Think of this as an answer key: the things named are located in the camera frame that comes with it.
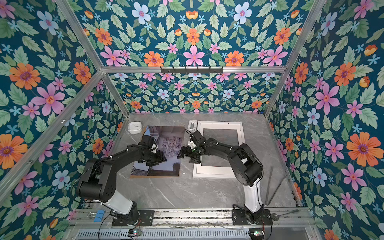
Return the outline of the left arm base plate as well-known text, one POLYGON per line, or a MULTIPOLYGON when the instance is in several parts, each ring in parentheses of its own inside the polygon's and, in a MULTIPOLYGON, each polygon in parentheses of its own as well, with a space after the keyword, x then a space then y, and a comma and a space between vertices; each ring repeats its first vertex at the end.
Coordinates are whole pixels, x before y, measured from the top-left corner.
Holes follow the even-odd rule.
POLYGON ((155 211, 153 210, 133 210, 127 215, 112 212, 113 227, 138 227, 152 226, 155 211))

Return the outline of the photo of framed pictures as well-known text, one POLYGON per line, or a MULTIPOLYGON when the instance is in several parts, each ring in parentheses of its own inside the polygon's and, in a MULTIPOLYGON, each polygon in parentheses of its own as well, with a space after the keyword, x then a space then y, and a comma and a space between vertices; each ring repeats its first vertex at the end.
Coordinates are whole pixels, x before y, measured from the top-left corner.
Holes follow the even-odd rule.
POLYGON ((162 178, 178 177, 181 159, 177 156, 183 146, 185 127, 183 126, 150 126, 145 132, 152 136, 157 144, 157 150, 165 154, 166 161, 149 167, 145 163, 135 162, 131 172, 132 178, 162 178))

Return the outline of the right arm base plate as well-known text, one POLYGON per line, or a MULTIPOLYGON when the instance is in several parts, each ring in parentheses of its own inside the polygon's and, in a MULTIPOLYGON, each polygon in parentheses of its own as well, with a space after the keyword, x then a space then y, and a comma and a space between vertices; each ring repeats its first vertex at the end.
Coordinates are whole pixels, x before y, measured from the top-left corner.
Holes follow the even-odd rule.
POLYGON ((234 226, 270 226, 273 220, 270 210, 264 210, 257 220, 248 221, 245 211, 240 209, 232 209, 232 222, 234 226))

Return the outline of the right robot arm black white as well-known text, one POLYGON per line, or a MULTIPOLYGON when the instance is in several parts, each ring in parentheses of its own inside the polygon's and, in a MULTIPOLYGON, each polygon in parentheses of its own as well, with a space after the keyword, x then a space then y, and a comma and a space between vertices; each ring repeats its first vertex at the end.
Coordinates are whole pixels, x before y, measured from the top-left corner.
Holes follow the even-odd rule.
POLYGON ((240 146, 220 143, 213 138, 191 137, 187 146, 183 146, 177 155, 178 159, 190 158, 190 163, 198 163, 202 156, 215 156, 227 160, 235 178, 243 185, 245 203, 243 211, 251 225, 257 224, 265 210, 261 197, 260 183, 264 176, 264 167, 247 144, 240 146))

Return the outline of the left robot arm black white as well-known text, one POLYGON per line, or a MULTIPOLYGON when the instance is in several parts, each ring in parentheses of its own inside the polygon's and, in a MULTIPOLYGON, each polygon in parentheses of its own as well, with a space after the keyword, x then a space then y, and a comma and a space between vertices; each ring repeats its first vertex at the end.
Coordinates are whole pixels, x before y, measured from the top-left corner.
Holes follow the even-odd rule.
POLYGON ((134 162, 153 167, 166 161, 163 151, 144 145, 129 145, 109 157, 89 160, 79 178, 76 193, 109 208, 119 223, 136 225, 140 218, 137 203, 117 190, 117 173, 134 162))

